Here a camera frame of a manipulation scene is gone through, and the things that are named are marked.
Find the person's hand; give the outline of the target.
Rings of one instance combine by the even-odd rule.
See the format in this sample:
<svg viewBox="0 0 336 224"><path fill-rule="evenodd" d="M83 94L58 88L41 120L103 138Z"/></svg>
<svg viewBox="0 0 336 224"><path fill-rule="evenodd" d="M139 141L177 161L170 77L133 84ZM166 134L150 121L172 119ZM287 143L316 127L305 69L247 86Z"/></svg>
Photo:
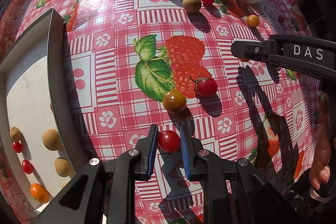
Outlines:
<svg viewBox="0 0 336 224"><path fill-rule="evenodd" d="M322 93L318 112L321 128L309 172L310 195L327 203L335 198L335 98Z"/></svg>

